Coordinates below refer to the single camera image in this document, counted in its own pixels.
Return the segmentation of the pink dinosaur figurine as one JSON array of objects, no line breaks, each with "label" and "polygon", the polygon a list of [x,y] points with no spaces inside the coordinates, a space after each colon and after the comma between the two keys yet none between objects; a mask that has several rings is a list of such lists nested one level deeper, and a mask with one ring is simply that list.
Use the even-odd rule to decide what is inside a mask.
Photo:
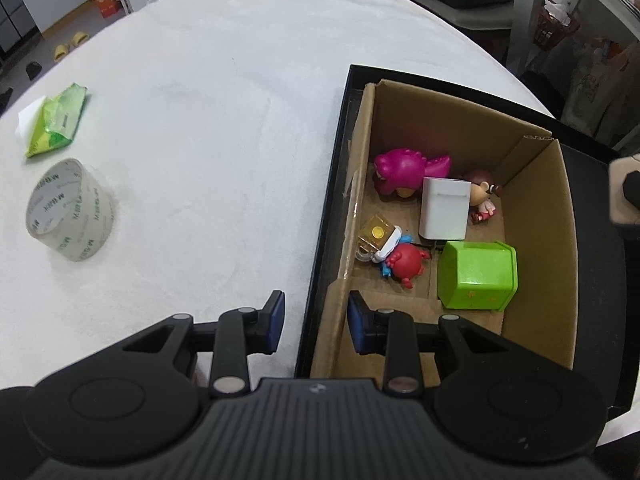
[{"label": "pink dinosaur figurine", "polygon": [[411,148],[394,148],[373,161],[374,188],[378,194],[410,197],[421,191],[424,178],[446,178],[451,168],[448,155],[427,158]]}]

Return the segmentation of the green wet wipes pack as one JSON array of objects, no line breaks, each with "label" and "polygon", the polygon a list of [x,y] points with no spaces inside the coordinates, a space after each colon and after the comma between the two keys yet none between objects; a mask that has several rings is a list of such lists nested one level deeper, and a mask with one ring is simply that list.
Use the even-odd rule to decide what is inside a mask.
[{"label": "green wet wipes pack", "polygon": [[88,89],[71,84],[57,96],[42,96],[18,113],[16,135],[27,159],[62,150],[73,143]]}]

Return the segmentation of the white tablecloth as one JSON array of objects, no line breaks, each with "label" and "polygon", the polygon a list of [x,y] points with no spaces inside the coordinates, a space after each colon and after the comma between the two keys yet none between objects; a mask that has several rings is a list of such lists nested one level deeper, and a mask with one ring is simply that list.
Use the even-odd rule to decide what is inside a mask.
[{"label": "white tablecloth", "polygon": [[114,197],[105,246],[74,263],[25,210],[56,162],[26,162],[1,119],[1,383],[29,386],[175,312],[210,320],[286,295],[278,353],[303,365],[303,317],[350,66],[392,68],[537,108],[485,50],[407,0],[160,0],[108,26],[21,101],[90,96],[79,159]]}]

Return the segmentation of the white usb charger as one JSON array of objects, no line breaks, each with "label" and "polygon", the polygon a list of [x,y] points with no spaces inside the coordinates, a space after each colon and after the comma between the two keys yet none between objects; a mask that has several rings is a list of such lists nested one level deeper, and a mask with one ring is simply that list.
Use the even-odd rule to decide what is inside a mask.
[{"label": "white usb charger", "polygon": [[464,240],[468,227],[471,183],[424,178],[419,222],[426,240]]}]

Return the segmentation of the red basket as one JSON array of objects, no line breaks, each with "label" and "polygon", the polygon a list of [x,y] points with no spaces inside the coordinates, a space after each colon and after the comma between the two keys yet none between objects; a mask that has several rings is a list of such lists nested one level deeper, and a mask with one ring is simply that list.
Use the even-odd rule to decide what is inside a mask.
[{"label": "red basket", "polygon": [[578,19],[568,13],[566,6],[546,0],[538,14],[534,44],[540,50],[549,51],[579,29]]}]

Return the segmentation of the brown cardboard box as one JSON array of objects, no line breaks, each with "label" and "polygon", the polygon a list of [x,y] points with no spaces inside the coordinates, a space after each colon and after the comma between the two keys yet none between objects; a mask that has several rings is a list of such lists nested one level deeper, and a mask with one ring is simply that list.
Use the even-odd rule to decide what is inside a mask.
[{"label": "brown cardboard box", "polygon": [[359,231],[373,216],[408,232],[418,229],[419,196],[375,191],[375,157],[394,148],[448,156],[454,176],[485,170],[501,186],[495,215],[470,224],[466,237],[514,248],[518,290],[502,311],[469,307],[462,316],[555,363],[573,365],[579,281],[574,210],[560,144],[546,129],[456,96],[383,80],[364,88],[347,146],[321,243],[326,254],[312,377],[383,373],[379,356],[358,356],[350,341],[347,297],[353,290],[372,308],[401,310],[419,322],[434,323],[445,311],[436,261],[427,261],[405,288],[356,257]]}]

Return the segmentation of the yellow slipper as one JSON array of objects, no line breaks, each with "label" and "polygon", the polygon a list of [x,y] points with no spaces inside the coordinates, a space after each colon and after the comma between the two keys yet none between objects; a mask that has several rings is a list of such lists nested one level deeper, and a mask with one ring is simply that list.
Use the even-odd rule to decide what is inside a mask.
[{"label": "yellow slipper", "polygon": [[66,44],[59,44],[58,46],[55,47],[54,52],[53,52],[53,61],[55,63],[60,62],[63,58],[66,58],[66,56],[70,53],[70,47],[66,46]]},{"label": "yellow slipper", "polygon": [[86,32],[76,32],[72,38],[72,45],[74,48],[78,48],[81,44],[84,44],[89,40],[89,35]]}]

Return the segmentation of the clear tape roll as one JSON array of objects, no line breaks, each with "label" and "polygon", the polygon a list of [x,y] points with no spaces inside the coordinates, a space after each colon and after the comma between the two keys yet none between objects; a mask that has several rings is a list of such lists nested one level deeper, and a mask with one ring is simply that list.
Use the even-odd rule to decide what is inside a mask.
[{"label": "clear tape roll", "polygon": [[28,234],[72,261],[94,256],[114,222],[111,195],[77,159],[63,159],[38,181],[27,204]]}]

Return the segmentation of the lavender cube figurine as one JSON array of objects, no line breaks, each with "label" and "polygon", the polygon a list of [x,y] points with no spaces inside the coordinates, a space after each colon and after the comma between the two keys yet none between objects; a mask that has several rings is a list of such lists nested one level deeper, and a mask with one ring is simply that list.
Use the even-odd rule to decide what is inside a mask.
[{"label": "lavender cube figurine", "polygon": [[608,204],[614,226],[638,226],[639,205],[628,200],[625,182],[630,174],[639,171],[639,155],[619,158],[608,166]]}]

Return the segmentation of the black shallow tray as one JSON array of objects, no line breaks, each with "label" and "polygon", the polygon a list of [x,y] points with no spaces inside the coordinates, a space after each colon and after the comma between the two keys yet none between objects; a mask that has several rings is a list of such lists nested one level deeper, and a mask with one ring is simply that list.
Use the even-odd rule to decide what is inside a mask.
[{"label": "black shallow tray", "polygon": [[629,411],[636,390],[639,361],[639,347],[631,340],[631,329],[639,315],[629,303],[628,295],[636,284],[634,272],[639,269],[639,244],[621,237],[608,218],[608,165],[615,152],[518,102],[461,84],[364,65],[350,66],[346,79],[300,335],[296,377],[310,375],[326,290],[340,263],[348,206],[343,195],[347,186],[347,144],[352,140],[364,88],[383,79],[446,93],[498,110],[541,126],[560,141],[577,231],[577,369],[604,393],[611,417]]}]

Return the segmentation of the small red blue figurine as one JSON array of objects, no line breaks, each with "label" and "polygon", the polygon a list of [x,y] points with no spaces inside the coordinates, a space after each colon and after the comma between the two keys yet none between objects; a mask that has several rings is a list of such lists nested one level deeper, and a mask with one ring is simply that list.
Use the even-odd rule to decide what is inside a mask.
[{"label": "small red blue figurine", "polygon": [[416,246],[412,236],[375,214],[358,231],[356,259],[380,269],[383,278],[392,278],[405,289],[413,288],[413,280],[431,259],[427,249]]}]

